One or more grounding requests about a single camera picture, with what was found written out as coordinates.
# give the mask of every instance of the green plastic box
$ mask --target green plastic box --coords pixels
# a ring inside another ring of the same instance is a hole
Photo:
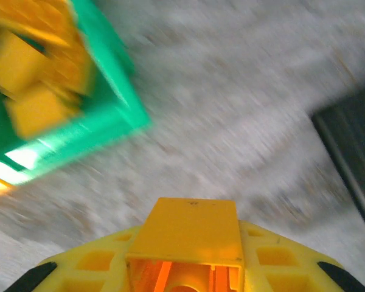
[[[30,141],[14,132],[0,93],[0,179],[24,184],[150,123],[128,76],[133,65],[111,24],[90,0],[72,0],[78,28],[99,71],[83,114]]]

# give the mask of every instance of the gray carpet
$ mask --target gray carpet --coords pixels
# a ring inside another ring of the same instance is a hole
[[[308,117],[365,82],[365,0],[98,2],[154,125],[0,198],[0,291],[160,196],[236,200],[365,284],[365,225]]]

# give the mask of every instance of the floor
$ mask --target floor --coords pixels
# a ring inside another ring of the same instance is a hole
[[[160,196],[236,200],[365,284],[365,225],[308,117],[365,82],[365,0],[97,2],[154,125],[0,198],[0,291]]]

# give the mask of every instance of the plastic toy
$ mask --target plastic toy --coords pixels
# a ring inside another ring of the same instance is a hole
[[[150,123],[90,0],[0,0],[0,44],[0,194]]]
[[[161,198],[144,225],[50,257],[6,292],[364,292],[335,260],[226,200]]]

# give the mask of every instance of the green toy container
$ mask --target green toy container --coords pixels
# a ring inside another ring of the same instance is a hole
[[[112,26],[90,0],[72,0],[72,8],[99,69],[96,85],[92,96],[83,99],[81,116],[29,141],[15,134],[0,93],[0,180],[13,186],[150,123],[128,79],[130,58]]]

